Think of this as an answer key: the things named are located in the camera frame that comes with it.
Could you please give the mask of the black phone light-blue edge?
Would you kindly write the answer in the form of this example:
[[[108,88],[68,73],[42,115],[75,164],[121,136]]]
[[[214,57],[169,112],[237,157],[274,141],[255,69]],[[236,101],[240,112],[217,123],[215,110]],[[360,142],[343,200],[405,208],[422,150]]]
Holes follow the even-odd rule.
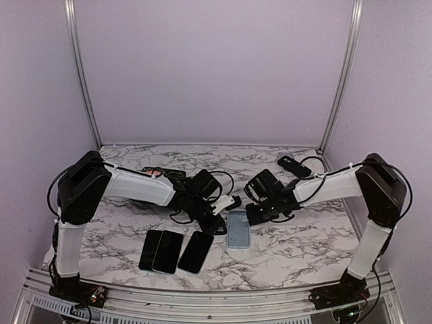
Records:
[[[199,274],[209,253],[214,237],[195,231],[189,239],[178,262],[178,269]]]

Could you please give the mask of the light blue phone case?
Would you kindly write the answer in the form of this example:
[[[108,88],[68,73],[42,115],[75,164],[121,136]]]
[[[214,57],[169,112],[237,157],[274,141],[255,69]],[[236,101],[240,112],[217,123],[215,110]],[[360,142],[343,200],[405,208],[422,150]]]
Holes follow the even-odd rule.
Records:
[[[250,247],[250,226],[245,211],[228,212],[226,244],[231,249]]]

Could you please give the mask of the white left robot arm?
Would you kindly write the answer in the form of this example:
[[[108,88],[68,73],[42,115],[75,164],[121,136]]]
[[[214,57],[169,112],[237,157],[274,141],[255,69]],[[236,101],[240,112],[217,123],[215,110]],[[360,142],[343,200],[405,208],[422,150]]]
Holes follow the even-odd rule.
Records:
[[[85,295],[85,285],[76,279],[82,236],[104,197],[184,212],[209,235],[217,234],[223,227],[220,212],[234,203],[206,169],[192,177],[186,176],[185,171],[162,167],[136,171],[107,162],[97,151],[87,152],[55,182],[58,233],[54,265],[61,278],[58,288],[70,300],[80,300]]]

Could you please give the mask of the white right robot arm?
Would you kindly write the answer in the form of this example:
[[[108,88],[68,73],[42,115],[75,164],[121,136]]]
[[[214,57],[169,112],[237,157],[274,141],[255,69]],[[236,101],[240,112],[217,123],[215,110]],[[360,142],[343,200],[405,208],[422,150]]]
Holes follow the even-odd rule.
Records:
[[[290,220],[294,211],[331,200],[363,198],[368,221],[346,269],[347,278],[335,286],[334,296],[340,302],[349,302],[360,292],[359,280],[385,252],[413,201],[407,177],[377,153],[336,171],[294,179],[287,185],[264,169],[246,183],[244,192],[252,201],[246,205],[250,225],[277,222],[280,215]]]

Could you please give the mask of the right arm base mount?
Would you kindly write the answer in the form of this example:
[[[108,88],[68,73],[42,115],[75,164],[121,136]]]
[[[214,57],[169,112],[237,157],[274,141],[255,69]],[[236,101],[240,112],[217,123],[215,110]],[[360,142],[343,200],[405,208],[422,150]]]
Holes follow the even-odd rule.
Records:
[[[370,296],[366,279],[357,279],[344,271],[333,285],[313,288],[308,297],[317,310],[365,300]]]

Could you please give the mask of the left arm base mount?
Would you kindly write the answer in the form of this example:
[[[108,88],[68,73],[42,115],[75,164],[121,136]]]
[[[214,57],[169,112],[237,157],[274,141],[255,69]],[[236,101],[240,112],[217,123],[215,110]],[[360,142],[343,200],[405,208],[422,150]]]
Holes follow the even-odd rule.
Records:
[[[74,277],[55,277],[49,294],[70,302],[103,308],[107,288],[105,286],[81,281],[80,275]]]

